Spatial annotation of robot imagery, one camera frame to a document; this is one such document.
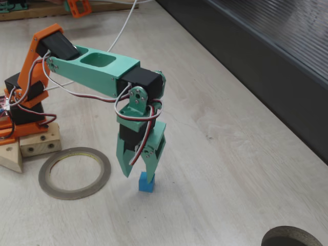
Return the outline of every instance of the blue cube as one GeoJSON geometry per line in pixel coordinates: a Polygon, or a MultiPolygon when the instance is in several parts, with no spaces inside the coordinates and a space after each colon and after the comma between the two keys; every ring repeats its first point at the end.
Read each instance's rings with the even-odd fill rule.
{"type": "Polygon", "coordinates": [[[154,188],[154,183],[155,183],[155,174],[154,174],[152,181],[150,181],[150,183],[148,183],[147,182],[147,173],[142,172],[140,175],[140,179],[139,179],[139,190],[152,193],[153,188],[154,188]]]}

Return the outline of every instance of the white cable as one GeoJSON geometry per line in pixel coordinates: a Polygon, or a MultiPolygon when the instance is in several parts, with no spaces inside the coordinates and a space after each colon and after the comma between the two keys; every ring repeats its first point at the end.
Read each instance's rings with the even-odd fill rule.
{"type": "MultiPolygon", "coordinates": [[[[151,1],[154,1],[154,0],[139,1],[139,2],[137,2],[137,4],[145,4],[145,3],[149,3],[151,1]]],[[[133,3],[129,3],[129,2],[120,2],[120,1],[111,1],[111,0],[94,0],[92,2],[106,2],[106,3],[126,4],[126,5],[133,4],[133,3]]]]}
{"type": "Polygon", "coordinates": [[[14,94],[14,91],[16,90],[16,86],[14,86],[12,89],[11,89],[11,92],[10,92],[10,95],[9,95],[9,100],[8,100],[8,105],[10,105],[10,100],[12,98],[12,95],[14,94]]]}
{"type": "MultiPolygon", "coordinates": [[[[152,115],[154,113],[154,108],[151,107],[151,106],[149,106],[149,107],[150,107],[150,114],[149,115],[152,115]]],[[[129,165],[134,164],[137,161],[137,159],[139,158],[139,156],[141,154],[141,151],[143,150],[143,147],[141,147],[141,146],[144,146],[145,143],[146,143],[146,141],[147,141],[147,133],[149,132],[149,130],[151,128],[151,125],[152,125],[152,121],[150,120],[147,123],[145,135],[143,136],[143,139],[141,141],[141,144],[140,144],[138,150],[135,152],[135,155],[133,156],[133,158],[130,160],[129,165]]]]}
{"type": "MultiPolygon", "coordinates": [[[[67,82],[67,83],[62,84],[61,86],[68,86],[68,85],[70,85],[70,84],[72,84],[72,83],[74,83],[74,81],[69,81],[69,82],[67,82]]],[[[49,87],[49,88],[46,88],[45,91],[50,91],[50,90],[56,89],[56,88],[58,88],[58,87],[59,87],[59,86],[49,87]]]]}
{"type": "Polygon", "coordinates": [[[157,112],[157,114],[153,115],[153,116],[149,116],[149,117],[133,117],[133,116],[125,116],[123,114],[121,114],[118,110],[117,110],[117,104],[120,101],[121,97],[124,95],[124,93],[131,87],[131,84],[129,83],[128,86],[125,87],[125,89],[119,94],[119,96],[116,98],[115,104],[114,104],[114,109],[116,114],[122,118],[122,119],[126,119],[126,120],[134,120],[134,121],[148,121],[148,120],[152,120],[152,119],[156,119],[161,112],[163,111],[163,102],[160,99],[156,99],[156,102],[161,103],[161,109],[159,110],[159,112],[157,112]]]}
{"type": "Polygon", "coordinates": [[[113,42],[113,44],[111,45],[111,47],[107,50],[107,52],[110,52],[110,51],[113,49],[113,47],[114,47],[114,45],[117,43],[119,37],[121,37],[121,35],[122,35],[123,31],[124,31],[124,28],[125,28],[125,26],[127,25],[128,21],[129,21],[129,19],[130,19],[130,16],[131,16],[131,14],[132,14],[132,12],[133,12],[133,10],[134,10],[134,7],[135,7],[136,3],[137,3],[137,0],[134,0],[134,3],[133,3],[132,8],[131,8],[131,10],[130,10],[130,13],[129,13],[128,17],[127,17],[127,20],[125,21],[125,23],[124,23],[124,25],[123,25],[121,31],[119,32],[118,36],[116,37],[116,39],[115,39],[115,41],[113,42]]]}
{"type": "MultiPolygon", "coordinates": [[[[143,4],[143,3],[147,3],[147,2],[151,2],[151,1],[153,1],[153,0],[142,1],[142,2],[139,2],[139,4],[143,4]]],[[[122,3],[122,4],[132,4],[132,3],[119,2],[119,1],[106,1],[106,2],[122,3]]],[[[111,45],[111,47],[107,50],[107,52],[110,52],[110,51],[113,49],[114,45],[117,43],[118,39],[119,39],[120,36],[122,35],[122,33],[123,33],[123,31],[124,31],[124,28],[125,28],[125,26],[127,25],[128,21],[129,21],[129,19],[130,19],[130,16],[131,16],[131,14],[132,14],[132,12],[133,12],[133,10],[134,10],[134,8],[135,8],[135,5],[136,5],[137,3],[138,3],[137,0],[135,0],[134,3],[133,3],[132,8],[131,8],[131,10],[130,10],[130,13],[129,13],[129,15],[128,15],[128,17],[127,17],[127,19],[126,19],[126,21],[125,21],[123,27],[122,27],[122,29],[121,29],[121,31],[119,32],[118,36],[116,37],[116,39],[115,39],[115,41],[113,42],[113,44],[111,45]]],[[[67,86],[67,85],[70,85],[70,84],[72,84],[72,83],[74,83],[74,81],[67,82],[67,83],[65,83],[65,84],[63,84],[63,85],[61,85],[61,86],[62,86],[62,87],[63,87],[63,86],[67,86]]],[[[46,89],[46,91],[50,91],[50,90],[57,89],[58,87],[60,87],[58,83],[55,83],[55,84],[57,84],[57,86],[53,86],[53,87],[51,87],[51,88],[49,88],[49,89],[46,89]]]]}

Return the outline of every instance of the orange robot base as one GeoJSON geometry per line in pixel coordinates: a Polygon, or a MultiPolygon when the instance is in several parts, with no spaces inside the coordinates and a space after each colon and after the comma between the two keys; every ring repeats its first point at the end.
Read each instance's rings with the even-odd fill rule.
{"type": "MultiPolygon", "coordinates": [[[[62,28],[58,24],[54,24],[54,25],[34,34],[31,45],[30,45],[30,49],[27,53],[27,56],[26,56],[26,59],[25,59],[24,65],[23,65],[23,68],[18,77],[18,84],[19,84],[20,89],[16,90],[15,96],[17,99],[20,99],[21,96],[24,95],[26,90],[28,90],[27,87],[28,87],[28,80],[29,80],[29,71],[32,67],[33,62],[39,57],[38,53],[36,52],[39,41],[42,38],[47,37],[57,31],[60,31],[61,33],[63,33],[62,28]]],[[[48,74],[50,73],[49,68],[47,66],[46,66],[46,72],[48,74]]],[[[41,63],[36,64],[33,69],[33,72],[31,75],[31,86],[38,81],[41,81],[43,83],[44,87],[47,87],[48,79],[43,73],[41,63]]],[[[10,96],[10,92],[7,89],[5,89],[5,95],[7,98],[9,98],[9,96],[10,96]]],[[[23,100],[21,105],[24,107],[27,107],[27,108],[32,108],[33,106],[35,106],[36,104],[38,104],[39,102],[41,102],[43,99],[45,99],[47,97],[48,97],[48,91],[44,91],[43,93],[41,93],[39,96],[33,98],[32,100],[29,100],[29,101],[27,101],[26,99],[23,100]]],[[[37,121],[37,122],[33,122],[33,123],[27,123],[27,124],[15,126],[13,134],[9,138],[0,140],[0,145],[6,145],[9,143],[13,143],[16,141],[17,138],[19,138],[21,136],[27,136],[30,134],[36,134],[36,133],[41,133],[41,132],[47,132],[48,131],[47,126],[39,125],[40,123],[45,122],[45,121],[46,121],[46,119],[37,121]]],[[[0,138],[4,138],[5,136],[10,135],[11,132],[12,132],[12,122],[11,122],[9,116],[1,117],[0,118],[0,138]]]]}

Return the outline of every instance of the wooden floor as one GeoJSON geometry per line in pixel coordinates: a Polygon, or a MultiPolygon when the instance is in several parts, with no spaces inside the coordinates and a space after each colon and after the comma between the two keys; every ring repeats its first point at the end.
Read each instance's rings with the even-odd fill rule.
{"type": "MultiPolygon", "coordinates": [[[[122,11],[1,23],[0,79],[21,69],[42,28],[59,23],[73,43],[107,50],[126,17],[122,11]]],[[[0,245],[260,246],[270,228],[283,225],[328,245],[328,167],[157,3],[133,13],[113,52],[167,77],[160,117],[167,145],[154,193],[138,191],[141,161],[128,179],[120,170],[113,105],[50,91],[44,108],[58,115],[63,149],[102,151],[112,174],[95,195],[63,201],[38,185],[49,156],[26,159],[24,174],[0,167],[0,245]]],[[[53,178],[62,187],[86,185],[99,172],[87,161],[58,164],[53,178]]]]}

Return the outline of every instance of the orange bracket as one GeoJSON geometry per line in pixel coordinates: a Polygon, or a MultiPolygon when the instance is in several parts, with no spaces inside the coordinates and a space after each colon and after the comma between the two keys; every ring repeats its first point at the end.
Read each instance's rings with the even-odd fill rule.
{"type": "MultiPolygon", "coordinates": [[[[25,58],[23,68],[18,77],[18,85],[20,86],[20,89],[16,90],[16,98],[20,99],[27,90],[30,69],[32,67],[33,62],[39,57],[38,53],[36,52],[39,41],[42,38],[45,38],[45,37],[51,35],[52,33],[55,33],[58,31],[63,33],[62,28],[58,24],[54,24],[54,25],[34,34],[32,43],[30,45],[30,49],[25,58]]],[[[47,72],[47,74],[50,73],[48,66],[46,66],[46,72],[47,72]]],[[[35,84],[38,81],[41,81],[45,87],[48,86],[48,79],[43,73],[41,63],[37,64],[32,71],[31,85],[35,84]]],[[[6,97],[10,96],[10,92],[7,89],[5,89],[5,94],[6,94],[6,97]]],[[[25,99],[21,103],[21,105],[25,106],[27,108],[32,108],[47,97],[48,97],[48,91],[44,91],[42,94],[40,94],[39,96],[35,97],[32,100],[27,101],[27,99],[25,99]]],[[[39,132],[46,132],[48,129],[46,127],[41,127],[39,125],[39,123],[44,122],[44,121],[46,121],[46,120],[44,119],[39,122],[33,122],[33,123],[15,126],[15,131],[12,134],[12,136],[10,138],[1,140],[0,145],[9,144],[11,142],[14,142],[17,137],[35,134],[35,133],[39,133],[39,132]]],[[[10,134],[10,132],[11,132],[11,121],[8,116],[3,116],[2,118],[0,118],[0,137],[7,136],[10,134]]]]}
{"type": "MultiPolygon", "coordinates": [[[[39,31],[37,33],[34,34],[31,45],[30,45],[30,49],[27,53],[27,56],[25,58],[25,62],[23,65],[23,68],[20,72],[20,75],[18,77],[18,84],[20,86],[20,90],[16,91],[16,98],[20,99],[20,97],[22,95],[24,95],[24,93],[27,90],[27,84],[28,84],[28,79],[29,79],[29,72],[30,69],[32,67],[33,62],[38,58],[38,53],[36,52],[36,48],[39,44],[39,41],[44,38],[49,36],[52,33],[55,33],[57,31],[60,31],[61,33],[63,33],[64,31],[62,30],[62,28],[60,27],[60,25],[58,24],[54,24],[42,31],[39,31]]],[[[47,74],[50,73],[48,66],[46,66],[46,72],[47,74]]],[[[41,81],[43,83],[43,85],[45,87],[48,86],[48,79],[47,77],[44,75],[43,73],[43,69],[42,69],[42,64],[37,64],[32,72],[32,78],[31,78],[31,86],[33,84],[35,84],[36,82],[41,81]]],[[[7,90],[5,90],[5,94],[7,97],[9,97],[9,92],[7,90]]],[[[30,100],[30,101],[26,101],[26,99],[21,103],[21,105],[27,107],[27,108],[32,108],[35,105],[37,105],[39,102],[41,102],[43,99],[48,97],[48,91],[44,91],[42,94],[40,94],[38,97],[30,100]]]]}
{"type": "Polygon", "coordinates": [[[89,0],[67,0],[74,18],[80,18],[92,12],[89,0]],[[77,2],[82,2],[84,12],[80,13],[78,10],[77,2]]]}

